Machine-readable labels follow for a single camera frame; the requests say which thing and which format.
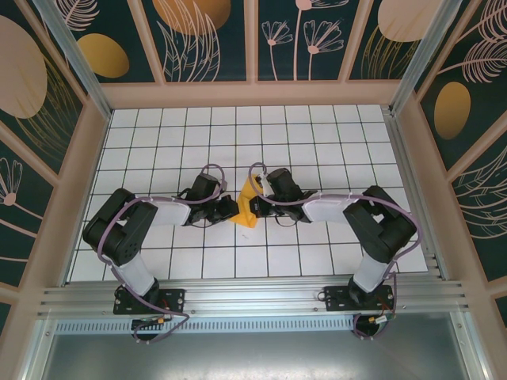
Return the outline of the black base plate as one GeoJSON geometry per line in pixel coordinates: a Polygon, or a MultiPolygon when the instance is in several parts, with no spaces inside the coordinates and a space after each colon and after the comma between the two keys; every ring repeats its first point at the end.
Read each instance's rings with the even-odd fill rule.
{"type": "MultiPolygon", "coordinates": [[[[159,313],[141,303],[122,286],[115,290],[114,296],[115,301],[112,312],[115,315],[149,315],[159,313]]],[[[151,290],[143,296],[143,299],[158,308],[181,313],[185,303],[185,291],[183,289],[151,290]]]]}
{"type": "Polygon", "coordinates": [[[327,286],[318,294],[331,312],[380,313],[394,308],[395,297],[389,285],[381,285],[373,295],[352,296],[348,286],[327,286]]]}

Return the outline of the grey metal sheet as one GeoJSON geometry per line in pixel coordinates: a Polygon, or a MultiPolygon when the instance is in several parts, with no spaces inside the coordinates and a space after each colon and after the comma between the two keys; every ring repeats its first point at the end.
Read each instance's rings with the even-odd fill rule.
{"type": "Polygon", "coordinates": [[[463,343],[395,332],[176,334],[153,346],[129,336],[56,336],[29,380],[484,380],[463,343]]]}

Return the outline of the long aluminium base rail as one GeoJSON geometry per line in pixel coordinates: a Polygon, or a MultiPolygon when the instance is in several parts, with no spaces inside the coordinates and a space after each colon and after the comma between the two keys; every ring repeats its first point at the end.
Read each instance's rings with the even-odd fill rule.
{"type": "MultiPolygon", "coordinates": [[[[324,314],[317,299],[326,286],[346,285],[348,277],[300,276],[235,279],[163,280],[162,288],[185,290],[185,313],[195,317],[300,316],[324,314]]],[[[37,314],[46,318],[111,317],[113,281],[73,282],[44,290],[37,314]]],[[[461,282],[434,275],[397,277],[399,313],[467,310],[470,305],[461,282]]]]}

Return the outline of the yellow paper sheet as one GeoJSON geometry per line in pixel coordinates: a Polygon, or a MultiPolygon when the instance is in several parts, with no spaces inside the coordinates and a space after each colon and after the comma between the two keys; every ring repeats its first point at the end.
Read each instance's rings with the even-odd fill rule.
{"type": "Polygon", "coordinates": [[[237,197],[238,214],[231,218],[232,222],[251,229],[257,225],[257,216],[250,210],[250,201],[256,196],[257,193],[247,177],[237,197]]]}

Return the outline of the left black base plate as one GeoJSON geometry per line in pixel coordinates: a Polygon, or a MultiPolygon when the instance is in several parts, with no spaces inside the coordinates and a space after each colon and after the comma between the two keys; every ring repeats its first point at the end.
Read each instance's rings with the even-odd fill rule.
{"type": "MultiPolygon", "coordinates": [[[[115,290],[114,296],[115,301],[112,312],[115,315],[149,315],[159,313],[141,303],[122,286],[115,290]]],[[[185,291],[183,289],[151,290],[143,296],[143,299],[158,308],[181,313],[185,303],[185,291]]]]}

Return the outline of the aluminium frame post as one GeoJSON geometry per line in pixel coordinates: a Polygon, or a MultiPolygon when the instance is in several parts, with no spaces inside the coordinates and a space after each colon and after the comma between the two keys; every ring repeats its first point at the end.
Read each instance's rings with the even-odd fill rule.
{"type": "Polygon", "coordinates": [[[413,58],[401,82],[395,91],[389,106],[389,116],[395,118],[403,109],[413,92],[417,82],[423,75],[425,68],[430,64],[436,51],[442,44],[445,35],[452,25],[452,22],[459,18],[458,13],[463,2],[470,0],[442,0],[435,14],[430,19],[430,24],[423,34],[421,42],[417,46],[413,58]]]}
{"type": "Polygon", "coordinates": [[[37,8],[68,63],[74,68],[91,100],[104,118],[111,118],[112,108],[104,95],[96,74],[88,64],[73,32],[85,32],[99,15],[97,0],[31,0],[37,8]]]}

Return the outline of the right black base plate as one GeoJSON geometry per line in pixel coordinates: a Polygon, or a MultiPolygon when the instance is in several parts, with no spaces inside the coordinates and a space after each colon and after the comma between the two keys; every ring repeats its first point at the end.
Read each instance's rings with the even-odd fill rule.
{"type": "Polygon", "coordinates": [[[394,308],[395,297],[389,285],[381,285],[373,295],[352,296],[348,286],[327,286],[318,294],[331,312],[380,313],[394,308]]]}

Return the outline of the wide aluminium side rail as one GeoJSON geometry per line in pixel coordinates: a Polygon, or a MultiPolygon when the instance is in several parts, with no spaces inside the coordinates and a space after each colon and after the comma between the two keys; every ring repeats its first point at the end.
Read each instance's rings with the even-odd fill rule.
{"type": "Polygon", "coordinates": [[[414,164],[402,133],[401,124],[398,122],[398,119],[391,114],[388,105],[381,105],[381,110],[396,162],[400,170],[403,186],[406,190],[411,213],[421,225],[420,247],[428,273],[430,276],[435,276],[442,280],[450,280],[440,246],[436,240],[435,231],[431,224],[428,208],[417,178],[414,164]]]}

